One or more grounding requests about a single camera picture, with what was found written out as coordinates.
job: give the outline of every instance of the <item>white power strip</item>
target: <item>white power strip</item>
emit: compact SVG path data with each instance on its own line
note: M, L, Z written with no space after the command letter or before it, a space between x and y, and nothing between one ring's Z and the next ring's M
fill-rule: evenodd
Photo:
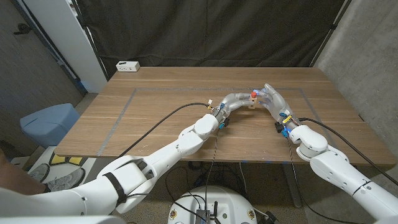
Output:
M138 62L120 61L116 65L119 72L136 72L139 69Z

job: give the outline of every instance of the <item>cable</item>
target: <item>cable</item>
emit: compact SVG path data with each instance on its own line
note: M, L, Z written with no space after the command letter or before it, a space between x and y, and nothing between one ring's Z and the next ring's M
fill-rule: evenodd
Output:
M391 180L391 182L393 182L394 184L396 184L398 186L398 181L396 181L394 178L392 178L390 175L386 174L383 170L381 170L375 163L373 163L368 157L366 157L361 151L359 151L357 148L355 148L351 143L349 143L349 141L347 141L347 139L345 139L341 134L337 133L337 131L329 128L328 126L326 126L325 124L319 122L319 121L315 121L314 119L311 118L299 118L299 121L311 121L314 122L315 124L319 124L320 126L326 128L327 130L331 131L333 134L337 135L341 140L343 140L349 147L351 147L352 149L354 149L354 151L356 153L358 153L363 159L365 159L368 163L370 163L375 169L377 169L382 175L384 175L385 177L387 177L389 180Z
M144 194L144 193L139 193L139 194L132 194L132 195L128 195L127 196L127 198L129 198L129 197L133 197L133 196L138 196L138 195L148 195L148 194ZM205 201L205 199L203 199L203 197L201 197L201 196L199 196L199 195L184 195L184 196L181 196L180 198L184 198L184 197L189 197L189 196L192 196L192 197L200 197L203 201ZM182 206L182 205L180 205L179 203L177 203L176 201L174 201L174 199L173 199L173 203L174 204L176 204L176 205L178 205L179 207L181 207L182 209L184 209L185 211L187 211L187 212L190 212L190 213L192 213L192 214L194 214L195 216L197 216L197 217L199 217L199 218L201 218L203 221L206 221L204 218L202 218L200 215L198 215L197 213L195 213L195 212L193 212L193 211L191 211L191 210L189 210L189 209L187 209L187 208L185 208L184 206Z
M173 198L173 195L172 195L172 193L171 193L171 191L170 191L170 189L169 189L169 186L167 185L167 177L169 176L169 174L170 174L173 170L178 169L178 168L185 169L186 174L187 174L187 185L188 185L188 188L189 188L189 184L188 184L188 171L187 171L187 169L186 169L185 167L176 167L176 168L170 170L170 172L166 175L165 184L166 184L167 192L169 193L170 197L172 198L174 204L178 205L179 207L181 207L181 208L184 209L185 211L190 212L191 214L194 214L195 216L201 218L203 221L206 221L204 218L202 218L202 217L201 217L200 215L198 215L197 213L195 213L195 212L193 212L193 211L191 211L191 210L185 208L184 206L180 205L179 203L177 203L177 202L175 201L175 199ZM196 198L196 196L198 196L198 195L193 195L193 194L191 194L191 192L189 191L189 189L188 189L188 192L189 192L190 195L184 195L184 196L181 196L180 198L190 197L190 196L194 197L194 198L196 199L196 201L198 202L198 204L199 204L199 209L200 209L200 203L199 203L198 199Z
M134 196L140 196L140 195L148 196L149 194L145 194L145 193L132 194L132 195L128 195L127 198L134 197Z
M243 177L244 190L246 191L246 194L247 194L247 193L248 193L248 188L246 187L246 180L244 179L244 175L243 175L243 171L242 171L241 162L239 163L239 168L241 169L241 173L242 173L242 177ZM269 218L269 216L268 216L267 214L265 214L264 212L262 212L262 211L260 211L260 210L258 210L258 209L256 209L256 208L254 208L254 207L253 207L253 209L254 209L254 211L260 213L261 215L264 215L266 218Z
M256 209L256 208L254 208L254 207L253 207L253 209L254 209L254 211L260 213L261 215L264 215L265 217L269 218L269 216L268 216L267 214L265 214L264 212L262 212L262 211L260 211L260 210L258 210L258 209Z
M201 220L203 220L203 221L206 222L206 220L205 220L203 217L201 217L200 215L198 215L197 213L195 213L195 212L193 212L193 211L191 211L191 210L185 208L184 206L180 205L180 204L177 203L177 202L173 202L173 203L176 204L176 205L178 205L179 207L181 207L181 208L184 209L185 211L194 214L195 216L199 217Z
M203 202L205 202L205 199L204 199L202 196L200 196L200 195L193 195L193 194L190 194L190 195L183 195L183 196L179 197L178 199L185 198L185 197L198 197L198 198L201 198L201 199L203 200Z
M205 212L206 212L206 217L207 217L207 184L209 182L209 177L210 177L210 173L211 173L211 168L213 168L213 164L214 164L214 159L216 158L216 152L217 152L217 137L218 137L218 132L220 131L220 129L217 130L216 133L216 147L214 150L214 156L213 156L213 161L211 162L211 166L210 166L210 170L209 170L209 174L207 175L207 180L206 180L206 189L205 189Z
M189 103L183 106L180 106L179 108L175 109L173 112L171 112L169 115L167 115L166 117L164 117L163 119L161 119L157 124L155 124L155 126L153 126L148 132L146 132L141 138L139 138L136 142L134 142L130 147L128 147L124 152L122 152L122 154L120 154L118 156L117 159L119 159L120 157L124 156L128 151L130 151L130 149L132 149L134 146L136 146L136 144L138 144L141 140L143 140L149 133L151 133L156 127L158 127L158 125L160 125L163 121L165 121L167 118L169 118L169 116L172 116L175 112L177 112L178 110L187 107L187 106L192 106L192 105L204 105L206 107L208 107L209 105L206 103Z
M308 205L308 203L304 200L304 197L303 197L303 195L302 195L302 193L301 193L301 190L300 190L300 187L299 187L299 182L298 182L297 176L296 176L296 171L295 171L295 169L294 169L293 156L292 156L292 146L290 145L290 141L289 141L289 139L288 139L287 137L286 137L286 140L287 140L287 143L289 144L290 160L292 161L294 179L295 179L296 184L297 184L298 194L300 195L300 198L303 200L304 204L305 204L313 213L315 213L315 214L317 214L317 215L319 215L319 216L321 216L321 217L323 217L323 218L326 218L326 219L335 221L335 222L348 223L348 224L365 224L365 223L349 222L349 221L343 221L343 220L337 220L337 219L334 219L334 218L330 218L330 217L327 217L327 216L325 216L325 215L322 215L322 214L318 213L317 211L315 211L314 209L312 209L312 208Z
M242 165L241 162L239 163L239 168L241 169L242 177L243 177L243 182L244 182L244 191L248 193L248 188L246 187L246 180L244 179L243 171L242 171Z
M174 199L174 197L173 197L173 195L172 195L172 193L171 193L171 191L169 190L169 186L167 185L167 178L169 177L169 174L171 174L174 170L176 170L176 169L184 169L185 170L185 174L187 175L187 187L188 187L188 193L190 194L190 196L192 196L193 194L191 193L191 191L189 191L189 183L188 183L188 171L187 171L187 169L185 168L185 167L176 167L176 168L174 168L174 169L172 169L172 170L170 170L170 172L166 175L166 178L165 178L165 184L166 184L166 189L167 189L167 192L169 193L169 195L170 195L170 197L173 199L173 201L175 202L176 200ZM200 208L200 203L199 203L199 201L198 201L198 199L195 197L195 196L193 196L194 198L195 198L195 200L198 202L198 205L199 205L199 209L201 209Z

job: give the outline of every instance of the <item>wooden table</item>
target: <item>wooden table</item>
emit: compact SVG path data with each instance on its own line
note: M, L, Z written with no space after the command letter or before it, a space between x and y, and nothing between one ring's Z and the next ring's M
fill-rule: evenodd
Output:
M141 67L116 72L72 127L55 153L61 156L117 157L174 109L187 103L213 100L228 93L250 93L271 84L299 118L317 119L342 134L374 163L392 167L397 161L371 128L358 116L323 72L317 68ZM186 127L209 110L189 106L172 115L128 154L147 156L174 141ZM287 141L277 134L274 119L262 107L231 113L230 125L218 133L216 161L286 163ZM306 122L343 151L354 165L368 163L332 133ZM210 161L216 136L186 161ZM305 163L296 153L294 161Z

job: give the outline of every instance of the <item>black curtain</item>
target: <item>black curtain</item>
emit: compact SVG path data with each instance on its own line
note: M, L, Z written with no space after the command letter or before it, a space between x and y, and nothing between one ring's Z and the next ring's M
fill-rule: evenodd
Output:
M109 76L141 66L307 67L344 0L79 0Z

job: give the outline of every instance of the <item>person's leg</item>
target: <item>person's leg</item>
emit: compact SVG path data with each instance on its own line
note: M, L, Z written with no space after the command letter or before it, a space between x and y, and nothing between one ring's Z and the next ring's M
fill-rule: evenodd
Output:
M0 149L0 187L20 194L41 194L45 185L33 179L18 166L11 164Z

